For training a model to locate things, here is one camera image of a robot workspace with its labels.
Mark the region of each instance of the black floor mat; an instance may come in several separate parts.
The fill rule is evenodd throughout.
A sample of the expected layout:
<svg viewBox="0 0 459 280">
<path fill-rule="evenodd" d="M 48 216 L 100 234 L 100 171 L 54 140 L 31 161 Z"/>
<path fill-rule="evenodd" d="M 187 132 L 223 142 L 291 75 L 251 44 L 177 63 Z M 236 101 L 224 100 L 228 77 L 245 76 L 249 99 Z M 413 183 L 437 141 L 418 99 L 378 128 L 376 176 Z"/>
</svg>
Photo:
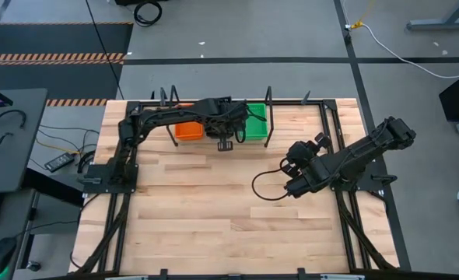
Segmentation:
<svg viewBox="0 0 459 280">
<path fill-rule="evenodd" d="M 98 30 L 120 77 L 132 25 Z M 0 24 L 0 89 L 29 88 L 48 89 L 50 100 L 100 100 L 82 105 L 115 99 L 117 84 L 93 24 Z"/>
<path fill-rule="evenodd" d="M 122 65 L 114 65 L 121 75 Z M 0 89 L 48 89 L 48 99 L 115 99 L 117 85 L 108 64 L 0 65 Z"/>
</svg>

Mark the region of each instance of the gray floor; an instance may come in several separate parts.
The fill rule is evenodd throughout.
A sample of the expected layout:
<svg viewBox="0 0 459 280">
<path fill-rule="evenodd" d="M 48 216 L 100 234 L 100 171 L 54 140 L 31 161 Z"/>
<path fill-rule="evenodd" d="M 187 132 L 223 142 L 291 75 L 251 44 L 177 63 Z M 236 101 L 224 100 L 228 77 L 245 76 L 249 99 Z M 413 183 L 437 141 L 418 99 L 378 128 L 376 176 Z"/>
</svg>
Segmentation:
<svg viewBox="0 0 459 280">
<path fill-rule="evenodd" d="M 131 20 L 126 8 L 106 0 L 89 1 L 97 21 Z M 354 22 L 369 0 L 345 2 Z M 459 31 L 405 31 L 408 20 L 444 16 L 455 2 L 378 0 L 363 21 L 401 56 L 459 57 Z M 163 18 L 157 25 L 134 27 L 128 59 L 347 56 L 331 0 L 171 0 L 162 6 Z M 2 18 L 2 22 L 89 21 L 83 0 L 12 0 Z M 355 30 L 352 38 L 358 57 L 390 57 L 366 30 Z M 425 66 L 443 75 L 459 74 L 459 64 Z M 453 80 L 433 78 L 410 65 L 360 65 L 360 69 L 375 123 L 394 115 L 418 133 L 409 150 L 385 156 L 389 172 L 399 177 L 393 190 L 412 268 L 459 273 L 459 135 L 446 122 L 438 100 Z M 279 97 L 302 97 L 308 90 L 311 97 L 358 97 L 350 66 L 343 64 L 127 65 L 121 74 L 121 88 L 129 99 L 147 98 L 152 90 L 172 84 L 185 98 L 261 97 L 267 86 L 273 86 Z M 43 123 L 98 129 L 102 113 L 99 107 L 48 108 Z M 76 145 L 82 141 L 81 131 L 45 131 Z M 44 136 L 40 140 L 65 145 Z M 92 141 L 95 135 L 89 136 L 88 143 Z M 44 163 L 58 154 L 35 146 L 32 157 Z M 74 166 L 62 170 L 72 172 Z M 48 252 L 37 249 L 55 242 L 67 246 Z M 18 278 L 62 275 L 68 269 L 65 259 L 72 243 L 68 233 L 41 238 L 31 257 L 47 264 L 48 270 L 40 275 L 23 271 Z"/>
</svg>

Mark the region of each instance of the orange striped tape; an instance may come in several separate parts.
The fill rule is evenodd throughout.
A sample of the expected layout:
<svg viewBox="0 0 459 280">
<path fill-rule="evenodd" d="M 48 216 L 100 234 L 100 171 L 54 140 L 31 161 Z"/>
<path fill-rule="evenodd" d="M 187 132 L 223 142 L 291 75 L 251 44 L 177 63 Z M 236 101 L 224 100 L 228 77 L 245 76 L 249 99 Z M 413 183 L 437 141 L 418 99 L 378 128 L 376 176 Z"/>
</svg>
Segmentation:
<svg viewBox="0 0 459 280">
<path fill-rule="evenodd" d="M 88 99 L 56 99 L 46 100 L 48 107 L 69 107 L 69 106 L 105 106 L 107 98 L 88 98 Z"/>
<path fill-rule="evenodd" d="M 114 64 L 123 64 L 125 54 L 109 53 Z M 104 53 L 77 54 L 0 54 L 0 65 L 69 65 L 108 63 Z"/>
<path fill-rule="evenodd" d="M 93 24 L 90 22 L 86 23 L 0 23 L 0 25 L 89 25 Z M 96 24 L 133 24 L 132 22 L 100 22 Z"/>
</svg>

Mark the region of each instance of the floor line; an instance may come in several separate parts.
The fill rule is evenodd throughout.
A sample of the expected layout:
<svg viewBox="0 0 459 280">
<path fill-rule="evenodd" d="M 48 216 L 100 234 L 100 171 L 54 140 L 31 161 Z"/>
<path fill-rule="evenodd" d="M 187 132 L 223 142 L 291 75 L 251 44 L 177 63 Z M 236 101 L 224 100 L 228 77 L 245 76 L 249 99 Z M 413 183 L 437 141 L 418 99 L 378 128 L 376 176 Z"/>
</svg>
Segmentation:
<svg viewBox="0 0 459 280">
<path fill-rule="evenodd" d="M 334 0 L 335 10 L 337 12 L 338 21 L 340 24 L 341 32 L 344 32 L 344 26 L 347 23 L 344 12 L 342 9 L 342 4 L 340 3 L 341 0 Z M 363 77 L 361 76 L 361 71 L 359 70 L 359 64 L 356 58 L 356 53 L 354 51 L 354 47 L 352 46 L 352 42 L 345 45 L 347 50 L 347 55 L 350 59 L 350 65 L 352 70 L 352 75 L 354 77 L 354 82 L 356 84 L 358 96 L 359 96 L 359 103 L 362 109 L 362 114 L 364 116 L 364 121 L 368 128 L 368 131 L 372 131 L 375 128 L 373 115 L 370 109 L 370 103 L 368 102 L 368 96 L 366 95 L 366 89 L 363 83 Z M 384 162 L 383 156 L 376 159 L 376 161 L 380 164 L 382 168 L 382 172 L 387 174 L 387 167 Z M 394 194 L 392 193 L 391 186 L 386 186 L 384 189 L 384 197 L 386 198 L 386 209 L 387 209 L 387 217 L 389 224 L 391 226 L 392 238 L 394 240 L 395 250 L 397 252 L 399 265 L 401 269 L 406 271 L 411 271 L 411 265 L 409 263 L 409 256 L 408 250 L 406 248 L 404 237 L 402 235 L 402 228 L 401 223 L 399 222 L 399 216 L 397 214 L 397 209 L 394 201 Z"/>
<path fill-rule="evenodd" d="M 456 58 L 405 58 L 406 60 L 424 63 L 459 63 Z M 401 64 L 397 58 L 319 58 L 319 57 L 253 57 L 253 58 L 133 58 L 126 59 L 125 65 L 217 65 L 217 64 L 264 64 L 264 63 L 325 63 L 325 64 Z"/>
</svg>

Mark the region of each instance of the butcher block tabletop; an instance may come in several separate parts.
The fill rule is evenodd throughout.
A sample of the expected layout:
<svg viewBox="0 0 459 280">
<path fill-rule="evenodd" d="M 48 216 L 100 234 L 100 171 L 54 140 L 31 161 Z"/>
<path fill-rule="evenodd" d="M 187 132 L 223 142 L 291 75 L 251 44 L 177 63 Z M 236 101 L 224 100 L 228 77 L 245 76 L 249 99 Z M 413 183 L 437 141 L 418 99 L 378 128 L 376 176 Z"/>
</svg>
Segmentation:
<svg viewBox="0 0 459 280">
<path fill-rule="evenodd" d="M 336 102 L 350 145 L 365 135 L 358 104 L 356 99 Z M 126 104 L 107 102 L 95 164 L 113 156 Z M 318 106 L 273 109 L 275 130 L 267 148 L 262 141 L 238 144 L 234 138 L 231 152 L 218 152 L 217 141 L 207 138 L 178 141 L 175 147 L 165 128 L 150 133 L 138 147 L 138 186 L 129 205 L 121 275 L 158 275 L 162 268 L 170 275 L 292 274 L 297 268 L 349 272 L 334 192 L 325 188 L 281 201 L 264 201 L 252 192 L 255 175 L 279 168 L 295 141 L 312 140 L 323 131 Z M 328 119 L 335 133 L 330 113 Z M 263 196 L 279 197 L 288 179 L 284 173 L 267 174 L 258 178 L 256 188 Z M 357 198 L 366 235 L 398 266 L 384 203 L 365 192 Z M 79 265 L 103 237 L 109 201 L 109 194 L 101 194 L 81 215 L 73 251 Z M 108 269 L 116 238 L 110 243 Z M 360 265 L 353 233 L 352 244 Z M 69 271 L 75 269 L 70 264 Z"/>
</svg>

